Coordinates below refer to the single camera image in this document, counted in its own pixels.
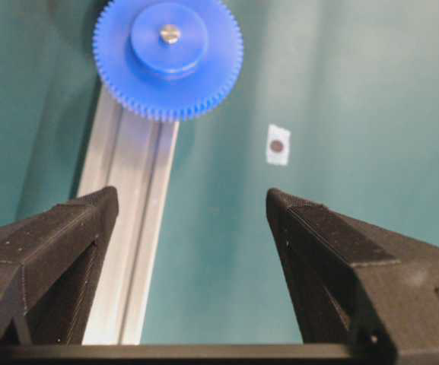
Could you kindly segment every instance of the gear teeth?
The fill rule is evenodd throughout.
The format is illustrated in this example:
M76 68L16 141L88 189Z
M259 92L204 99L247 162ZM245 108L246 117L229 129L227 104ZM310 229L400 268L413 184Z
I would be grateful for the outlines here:
M106 19L106 16L110 14L113 6L115 6L118 1L119 0L111 0L102 10L99 18L97 19L93 36L93 52L97 70L103 83L106 85L111 95L113 95L113 97L130 112L139 114L142 118L156 120L160 122L174 122L177 120L185 121L189 119L194 119L198 116L203 116L207 112L217 108L218 105L234 88L234 85L236 84L237 79L240 75L244 57L244 43L243 37L241 35L240 26L234 18L233 14L231 13L231 10L223 3L223 1L211 0L219 4L221 8L226 12L227 16L234 23L234 32L236 33L238 46L237 59L235 62L234 70L231 76L226 80L225 84L220 87L216 94L198 99L194 105L185 106L179 109L160 109L155 106L141 104L137 100L127 97L122 91L119 90L119 88L112 82L112 80L110 80L110 77L106 72L106 67L103 63L103 60L100 57L99 37L103 33L103 23Z

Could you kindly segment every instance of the screw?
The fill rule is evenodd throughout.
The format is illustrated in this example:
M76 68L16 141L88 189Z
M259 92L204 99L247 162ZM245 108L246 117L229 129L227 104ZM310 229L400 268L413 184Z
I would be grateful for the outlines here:
M161 39L166 44L174 44L177 43L180 39L181 33L180 29L175 25L167 24L160 31Z

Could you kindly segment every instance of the teal table surface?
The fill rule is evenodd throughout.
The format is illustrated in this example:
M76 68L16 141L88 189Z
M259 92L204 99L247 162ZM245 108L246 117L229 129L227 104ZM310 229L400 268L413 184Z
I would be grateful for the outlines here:
M439 1L228 0L245 62L180 126L144 343L298 342L268 188L439 245ZM291 131L266 163L269 124Z
M94 115L95 0L0 0L0 226L75 194Z

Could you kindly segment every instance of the black bar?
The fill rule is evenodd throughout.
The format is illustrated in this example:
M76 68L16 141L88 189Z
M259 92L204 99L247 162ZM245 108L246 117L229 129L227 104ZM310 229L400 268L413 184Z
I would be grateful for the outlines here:
M0 363L369 363L343 344L184 346L14 346L0 348Z

